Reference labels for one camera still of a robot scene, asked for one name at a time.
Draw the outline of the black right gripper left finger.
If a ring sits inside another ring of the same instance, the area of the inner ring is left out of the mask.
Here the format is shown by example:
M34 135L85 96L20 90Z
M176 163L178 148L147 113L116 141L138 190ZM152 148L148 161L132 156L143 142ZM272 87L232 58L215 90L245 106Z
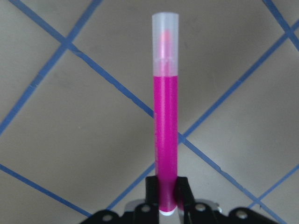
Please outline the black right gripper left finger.
M145 203L159 208L159 183L156 175L145 179Z

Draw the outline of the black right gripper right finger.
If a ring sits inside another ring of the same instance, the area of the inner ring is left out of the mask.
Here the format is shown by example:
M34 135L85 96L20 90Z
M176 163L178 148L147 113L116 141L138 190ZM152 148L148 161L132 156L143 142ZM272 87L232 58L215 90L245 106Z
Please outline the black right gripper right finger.
M187 177L178 177L176 182L176 201L181 224L191 224L190 212L195 199Z

